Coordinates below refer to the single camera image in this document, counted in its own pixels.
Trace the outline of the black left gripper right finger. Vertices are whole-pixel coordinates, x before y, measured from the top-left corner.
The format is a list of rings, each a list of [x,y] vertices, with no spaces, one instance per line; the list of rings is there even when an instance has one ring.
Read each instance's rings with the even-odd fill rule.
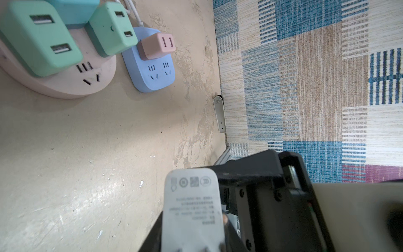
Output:
[[[222,215],[224,232],[225,232],[225,243],[221,245],[222,252],[247,252],[247,248],[243,244],[242,240],[239,238],[236,230],[231,224],[229,218],[226,214]]]

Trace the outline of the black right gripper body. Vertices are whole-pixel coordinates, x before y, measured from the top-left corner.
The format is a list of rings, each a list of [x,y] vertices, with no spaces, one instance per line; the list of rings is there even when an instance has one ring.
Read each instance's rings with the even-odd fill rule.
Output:
[[[213,171],[222,203],[239,219],[234,229],[248,252],[331,252],[301,155],[266,150],[215,165]]]

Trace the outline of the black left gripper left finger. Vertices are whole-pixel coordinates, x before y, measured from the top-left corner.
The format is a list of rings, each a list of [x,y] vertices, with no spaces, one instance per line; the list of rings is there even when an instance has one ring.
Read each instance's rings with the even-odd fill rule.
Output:
[[[162,240],[163,212],[160,213],[148,236],[141,245],[139,252],[160,252]]]

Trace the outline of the white square adapter cube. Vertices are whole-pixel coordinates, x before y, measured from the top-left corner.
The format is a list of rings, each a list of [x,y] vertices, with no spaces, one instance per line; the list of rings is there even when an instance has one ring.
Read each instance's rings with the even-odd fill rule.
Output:
[[[163,252],[222,252],[225,232],[219,183],[210,168],[173,170],[165,178]]]

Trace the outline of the pink plug adapter cube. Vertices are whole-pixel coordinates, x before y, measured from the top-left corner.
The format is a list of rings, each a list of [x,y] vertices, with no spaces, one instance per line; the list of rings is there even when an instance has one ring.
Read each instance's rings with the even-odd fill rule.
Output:
[[[142,60],[153,60],[175,52],[176,45],[172,34],[155,33],[140,40],[137,49]]]

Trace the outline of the green plug adapter cube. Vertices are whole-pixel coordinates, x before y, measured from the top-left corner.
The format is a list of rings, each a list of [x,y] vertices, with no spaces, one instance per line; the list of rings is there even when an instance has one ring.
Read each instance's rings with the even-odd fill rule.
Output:
[[[117,2],[98,6],[85,30],[103,58],[119,54],[138,43],[126,9]]]

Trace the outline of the teal plug adapter cube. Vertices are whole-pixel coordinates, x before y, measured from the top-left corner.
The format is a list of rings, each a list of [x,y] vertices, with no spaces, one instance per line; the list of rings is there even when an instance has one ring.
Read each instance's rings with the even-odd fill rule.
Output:
[[[99,0],[47,0],[68,29],[83,28],[100,4]]]

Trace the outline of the green plug adapter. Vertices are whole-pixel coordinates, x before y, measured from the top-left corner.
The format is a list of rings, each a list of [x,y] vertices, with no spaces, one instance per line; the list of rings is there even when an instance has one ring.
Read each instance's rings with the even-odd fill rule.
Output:
[[[35,77],[57,74],[83,59],[60,15],[46,1],[9,1],[1,14],[1,39]]]

